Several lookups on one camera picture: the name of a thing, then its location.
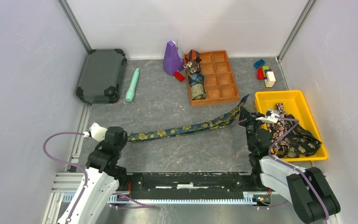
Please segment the navy yellow floral tie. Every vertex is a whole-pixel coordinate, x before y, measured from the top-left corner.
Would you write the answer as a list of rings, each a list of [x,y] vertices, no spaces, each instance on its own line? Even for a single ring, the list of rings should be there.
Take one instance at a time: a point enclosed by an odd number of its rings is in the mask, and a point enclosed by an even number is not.
[[[175,128],[169,128],[164,130],[157,130],[152,132],[143,132],[143,133],[130,133],[128,134],[128,142],[142,142],[142,141],[149,141],[149,140],[157,140],[157,139],[166,139],[166,138],[173,138],[179,136],[186,136],[195,133],[199,133],[206,130],[214,130],[225,128],[232,124],[237,116],[240,114],[240,110],[245,107],[245,103],[249,94],[244,96],[239,104],[234,107],[231,111],[206,122],[201,122],[198,124],[187,125],[187,126],[180,126]]]

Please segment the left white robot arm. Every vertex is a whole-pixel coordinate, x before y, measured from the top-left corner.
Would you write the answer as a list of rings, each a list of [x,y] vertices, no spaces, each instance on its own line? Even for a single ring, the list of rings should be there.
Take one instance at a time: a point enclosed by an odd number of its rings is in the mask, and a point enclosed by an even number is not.
[[[104,128],[94,123],[83,136],[95,139],[98,144],[88,156],[82,181],[58,219],[59,224],[94,224],[109,197],[128,184],[126,169],[117,165],[127,143],[127,132],[118,126]]]

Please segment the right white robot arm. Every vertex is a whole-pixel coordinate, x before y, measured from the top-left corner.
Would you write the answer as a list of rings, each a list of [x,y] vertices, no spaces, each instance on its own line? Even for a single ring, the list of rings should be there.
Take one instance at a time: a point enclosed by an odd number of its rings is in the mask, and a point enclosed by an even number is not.
[[[279,121],[293,121],[294,125],[271,142],[273,134],[261,125]],[[341,211],[338,199],[319,168],[295,166],[273,153],[274,146],[298,127],[297,119],[281,117],[274,110],[261,114],[243,107],[238,123],[246,129],[249,161],[253,168],[250,183],[255,190],[267,187],[283,196],[305,224],[328,220]]]

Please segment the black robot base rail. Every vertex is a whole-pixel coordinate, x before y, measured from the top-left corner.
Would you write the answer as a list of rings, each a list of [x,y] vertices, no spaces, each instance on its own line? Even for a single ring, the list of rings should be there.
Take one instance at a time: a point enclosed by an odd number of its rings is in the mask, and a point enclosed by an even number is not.
[[[134,172],[118,187],[137,200],[242,199],[244,193],[268,191],[250,172]]]

